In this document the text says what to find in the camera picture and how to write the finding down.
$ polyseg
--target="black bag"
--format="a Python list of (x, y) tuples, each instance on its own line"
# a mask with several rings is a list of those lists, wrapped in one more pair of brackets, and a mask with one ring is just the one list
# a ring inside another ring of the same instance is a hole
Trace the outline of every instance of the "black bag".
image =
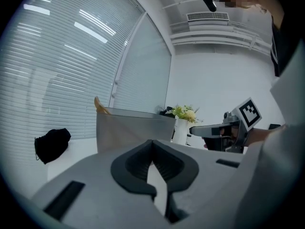
[(35, 138), (36, 160), (38, 156), (46, 164), (57, 159), (67, 149), (70, 138), (71, 135), (66, 128), (53, 129), (46, 135)]

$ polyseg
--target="person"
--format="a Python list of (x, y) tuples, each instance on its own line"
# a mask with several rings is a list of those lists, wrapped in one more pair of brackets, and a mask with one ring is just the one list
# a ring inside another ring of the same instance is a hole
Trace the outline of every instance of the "person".
[[(228, 7), (248, 8), (249, 6), (261, 6), (272, 15), (272, 48), (271, 60), (274, 64), (275, 76), (280, 77), (289, 60), (293, 56), (300, 40), (304, 40), (302, 22), (296, 22), (298, 14), (302, 10), (301, 0), (220, 0)], [(253, 128), (248, 135), (244, 146), (258, 141), (264, 141), (272, 132), (285, 128), (281, 126), (274, 130)], [(236, 139), (238, 129), (232, 128), (232, 139)]]

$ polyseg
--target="air vent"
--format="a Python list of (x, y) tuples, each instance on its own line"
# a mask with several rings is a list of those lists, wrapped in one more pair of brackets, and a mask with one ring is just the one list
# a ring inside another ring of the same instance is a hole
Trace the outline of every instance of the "air vent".
[(200, 20), (224, 20), (229, 21), (228, 13), (221, 12), (200, 12), (186, 14), (188, 22)]

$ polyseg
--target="flower vase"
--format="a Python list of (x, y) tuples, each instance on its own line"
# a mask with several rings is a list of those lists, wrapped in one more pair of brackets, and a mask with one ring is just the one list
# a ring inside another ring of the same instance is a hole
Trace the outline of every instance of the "flower vase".
[(175, 134), (173, 136), (173, 143), (185, 145), (187, 138), (189, 122), (183, 119), (176, 119)]

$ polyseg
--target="window blinds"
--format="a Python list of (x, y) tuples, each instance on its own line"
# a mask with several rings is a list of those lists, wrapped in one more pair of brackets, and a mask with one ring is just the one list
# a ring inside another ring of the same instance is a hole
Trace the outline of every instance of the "window blinds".
[(8, 163), (32, 166), (34, 138), (51, 129), (95, 137), (93, 99), (109, 105), (142, 13), (134, 0), (24, 1), (0, 45), (1, 154)]
[(165, 105), (171, 54), (148, 15), (130, 43), (113, 107), (157, 113)]

